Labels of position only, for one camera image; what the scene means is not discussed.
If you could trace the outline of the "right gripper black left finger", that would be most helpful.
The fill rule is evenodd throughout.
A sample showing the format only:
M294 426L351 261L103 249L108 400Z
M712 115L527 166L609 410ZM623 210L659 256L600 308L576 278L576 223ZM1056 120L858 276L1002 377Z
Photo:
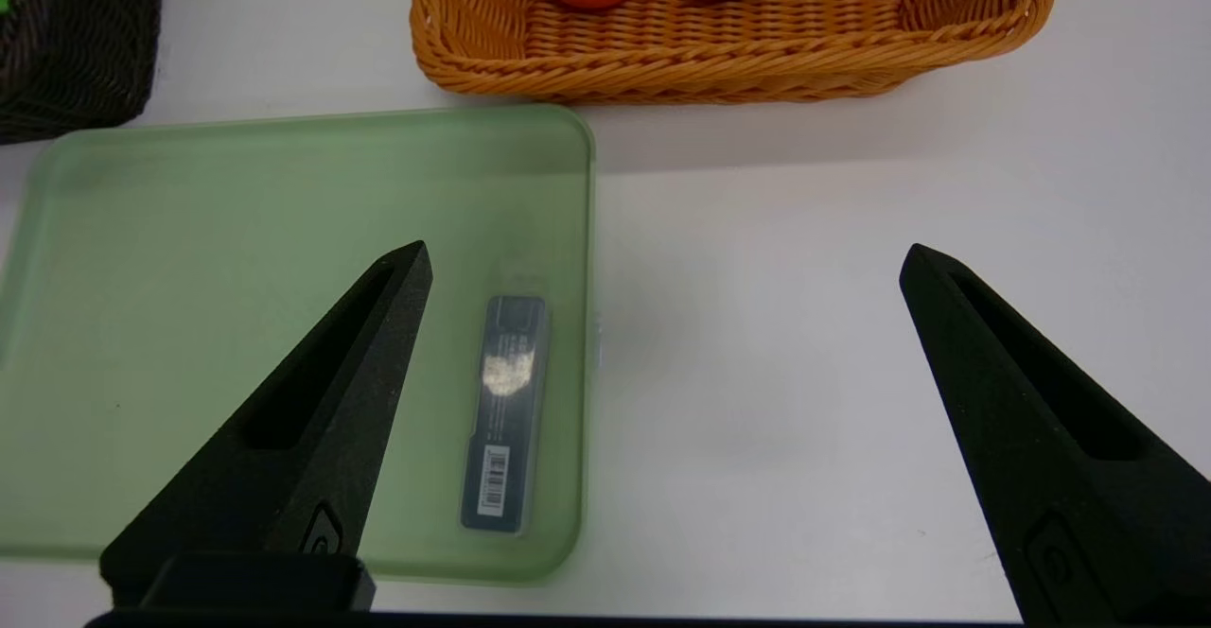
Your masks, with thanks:
M388 252L103 551L117 610L367 610L358 559L432 282Z

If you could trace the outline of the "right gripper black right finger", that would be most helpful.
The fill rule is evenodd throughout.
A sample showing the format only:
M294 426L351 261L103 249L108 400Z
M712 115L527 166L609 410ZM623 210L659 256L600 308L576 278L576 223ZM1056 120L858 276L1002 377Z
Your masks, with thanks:
M1210 485L948 254L899 283L1028 624L1206 624Z

